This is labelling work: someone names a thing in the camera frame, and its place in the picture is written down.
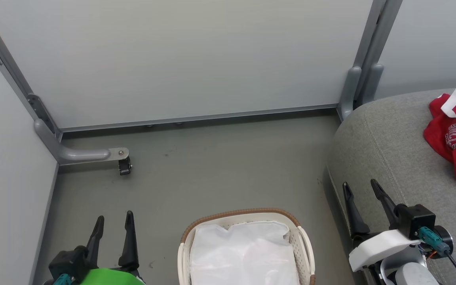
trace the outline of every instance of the blue connector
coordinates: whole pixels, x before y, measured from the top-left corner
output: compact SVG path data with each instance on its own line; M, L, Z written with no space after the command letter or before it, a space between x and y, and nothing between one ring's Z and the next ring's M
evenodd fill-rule
M72 278L68 274L61 274L53 285L71 285Z
M423 240L427 245L430 245L441 257L446 256L445 251L449 253L451 250L449 245L443 242L440 236L427 227L421 227L418 230L418 238Z

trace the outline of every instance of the laundry basket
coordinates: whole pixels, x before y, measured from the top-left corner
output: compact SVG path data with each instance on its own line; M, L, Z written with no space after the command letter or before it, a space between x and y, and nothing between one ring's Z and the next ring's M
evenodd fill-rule
M182 235L177 255L179 284L190 285L190 249L195 238L196 228L204 225L219 225L225 229L243 222L276 221L285 224L290 229L289 241L293 245L293 254L298 272L300 285L314 285L314 255L311 241L302 229L298 220L290 213L275 208L247 209L219 213L200 218L193 222Z

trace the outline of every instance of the floor trim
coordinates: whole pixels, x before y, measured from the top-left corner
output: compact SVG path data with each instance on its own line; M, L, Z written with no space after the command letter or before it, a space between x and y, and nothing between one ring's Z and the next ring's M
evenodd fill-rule
M336 108L313 108L311 110L294 110L289 112L272 112L263 114L252 114L245 116L233 116L233 117L220 117L220 118L208 118L199 119L196 117L190 121L180 121L179 119L171 122L159 122L157 124L137 124L137 125L123 125L123 126L111 126L109 128L94 128L87 130L75 130L69 132L62 132L63 139L78 139L81 137L99 137L106 135L124 135L136 132L155 132L175 129L186 129L186 128L199 128L199 127L210 127L210 126L221 126L221 125L234 125L234 124L245 124L262 121L275 121L275 120L287 120L297 119L304 117L317 117L317 116L337 116Z
M185 117L185 118L176 118L176 119L163 119L163 120L150 120L150 121L139 121L139 122L128 122L128 123L94 125L94 126L69 127L69 128L60 128L60 130L61 130L61 132L65 133L65 132L78 132L78 131L102 130L102 129L113 129L113 128L137 127L137 126L148 126L148 125L169 124L169 123L183 123L183 122L203 121L203 120L211 120L211 119L227 119L227 118L257 116L257 115L281 114L281 113L286 113L286 112L320 110L320 109L327 109L327 108L337 108L337 105L338 104L324 104L324 105L283 108L283 109L274 109L274 110L234 112L234 113L229 113L229 114Z

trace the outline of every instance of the metal frame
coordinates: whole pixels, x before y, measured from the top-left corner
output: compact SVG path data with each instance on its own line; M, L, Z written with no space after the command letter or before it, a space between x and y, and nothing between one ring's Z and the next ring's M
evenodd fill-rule
M342 88L339 106L337 107L337 112L341 121L346 119L353 111L353 101L356 96L358 84L362 78L363 64L366 61L367 54L371 47L374 31L378 25L378 19L384 5L385 0L373 0L372 2L362 39L360 40L360 45L358 46L358 51L355 56L355 62L353 63L353 67L348 70L346 81Z
M397 18L402 0L386 0L382 7L378 24L374 31L374 36L369 45L367 55L362 64L362 74L356 89L354 99L355 106L373 101L376 89L384 70L384 66L379 62L386 41Z
M24 78L24 75L18 68L17 63L15 63L15 60L13 59L8 48L1 39L1 36L0 70L7 79L7 81L10 83L12 88L14 89L22 104L24 104L25 108L27 109L27 112L29 112L31 117L34 120L40 118L46 121L50 130L52 131L52 133L54 133L54 135L56 135L56 138L58 139L61 135L61 131L57 127L52 117L49 115L49 112L45 108L45 105L43 105L43 103L40 101L40 99L38 98L38 101L34 102L36 101L36 98L33 97L35 96L33 90L31 89L26 79Z
M34 121L34 131L43 141L60 165L80 164L96 161L124 160L129 156L127 148L108 148L99 150L74 150L63 146L49 130L42 119Z
M129 123L116 123L95 126L71 127L59 129L53 121L43 102L37 97L24 75L18 68L15 60L0 37L0 70L9 83L14 87L20 100L31 114L34 120L42 119L49 130L58 139L61 132L74 132L85 130L109 129L130 126L144 126L165 123L181 123L184 121L198 121L208 119L220 119L242 116L253 116L262 114L278 114L283 112L298 112L302 110L316 110L322 108L337 108L341 121L352 111L353 106L372 101L381 78L384 67L378 64L382 49L388 39L391 26L395 21L402 0L373 0L367 17L362 39L358 47L353 67L347 72L344 87L342 89L339 104L326 104L317 106L306 106L299 108L284 108L277 110L263 110L255 112L230 113L211 116L198 116L177 119L138 121Z
M402 0L374 0L372 3L355 63L348 70L337 108L341 121L353 111L353 107L374 100L385 69L379 59L401 4Z
M59 165L71 165L96 161L119 161L122 174L131 172L127 148L101 150L74 150L61 145L62 132L47 111L43 101L36 96L18 68L0 37L0 71L34 120L34 130Z

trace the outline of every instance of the gray couch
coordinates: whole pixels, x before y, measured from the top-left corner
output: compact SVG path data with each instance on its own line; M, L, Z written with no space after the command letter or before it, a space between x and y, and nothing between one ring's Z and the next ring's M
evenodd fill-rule
M454 238L456 259L456 180L453 165L423 138L432 116L429 103L452 89L417 92L380 99L357 108L335 135L328 173L344 218L342 183L348 182L362 218L371 231L388 229L388 220L375 198L375 178L395 201L423 204L436 213ZM447 258L429 261L429 269L444 285L456 285L456 270Z

